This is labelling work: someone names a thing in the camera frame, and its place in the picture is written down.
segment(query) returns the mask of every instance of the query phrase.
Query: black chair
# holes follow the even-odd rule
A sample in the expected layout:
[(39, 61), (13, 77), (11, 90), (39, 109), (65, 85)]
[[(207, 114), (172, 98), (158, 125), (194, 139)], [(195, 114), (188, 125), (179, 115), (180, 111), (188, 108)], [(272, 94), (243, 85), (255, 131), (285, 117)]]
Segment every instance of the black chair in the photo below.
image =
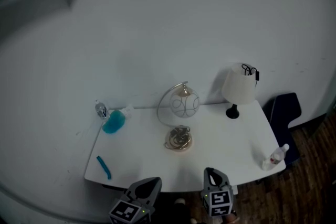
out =
[(293, 137), (288, 130), (288, 124), (301, 116), (301, 107), (296, 93), (277, 96), (264, 107), (264, 113), (271, 125), (279, 146), (289, 145), (285, 163), (290, 165), (300, 158), (300, 153)]

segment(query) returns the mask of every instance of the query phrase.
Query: white lampshade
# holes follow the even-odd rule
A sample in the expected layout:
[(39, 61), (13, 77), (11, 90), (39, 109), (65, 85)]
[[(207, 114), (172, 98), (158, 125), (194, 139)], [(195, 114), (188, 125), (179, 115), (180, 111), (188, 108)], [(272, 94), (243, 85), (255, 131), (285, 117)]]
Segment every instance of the white lampshade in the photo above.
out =
[(181, 85), (170, 97), (170, 108), (180, 118), (193, 116), (200, 107), (200, 98), (193, 89)]
[(242, 65), (253, 68), (246, 63), (234, 64), (222, 88), (224, 98), (232, 104), (249, 104), (255, 100), (256, 70), (253, 69), (249, 76), (248, 72), (245, 75), (245, 69), (242, 68)]

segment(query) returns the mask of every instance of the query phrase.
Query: decorative globe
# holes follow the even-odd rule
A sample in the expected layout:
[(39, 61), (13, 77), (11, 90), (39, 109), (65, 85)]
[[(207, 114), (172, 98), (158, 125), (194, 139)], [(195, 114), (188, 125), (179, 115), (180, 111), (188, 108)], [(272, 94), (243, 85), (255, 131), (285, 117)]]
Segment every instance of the decorative globe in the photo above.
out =
[(200, 107), (200, 97), (197, 92), (183, 84), (172, 94), (169, 104), (176, 116), (189, 118)]

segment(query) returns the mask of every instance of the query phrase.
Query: black lamp base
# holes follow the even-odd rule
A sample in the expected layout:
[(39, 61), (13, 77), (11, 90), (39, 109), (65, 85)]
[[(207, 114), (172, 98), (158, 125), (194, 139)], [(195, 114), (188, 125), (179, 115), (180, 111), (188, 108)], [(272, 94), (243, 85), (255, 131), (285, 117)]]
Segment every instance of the black lamp base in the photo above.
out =
[(226, 115), (230, 119), (236, 119), (239, 117), (239, 111), (237, 110), (237, 105), (232, 104), (232, 107), (226, 111)]

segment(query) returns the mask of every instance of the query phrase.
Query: bottle cap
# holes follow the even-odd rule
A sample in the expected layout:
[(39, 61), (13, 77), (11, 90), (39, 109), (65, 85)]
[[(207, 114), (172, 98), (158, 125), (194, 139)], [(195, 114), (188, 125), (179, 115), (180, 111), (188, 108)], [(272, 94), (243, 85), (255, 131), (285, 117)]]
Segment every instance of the bottle cap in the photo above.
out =
[(285, 145), (282, 146), (282, 148), (283, 148), (283, 151), (286, 152), (287, 150), (289, 150), (289, 145), (285, 144)]

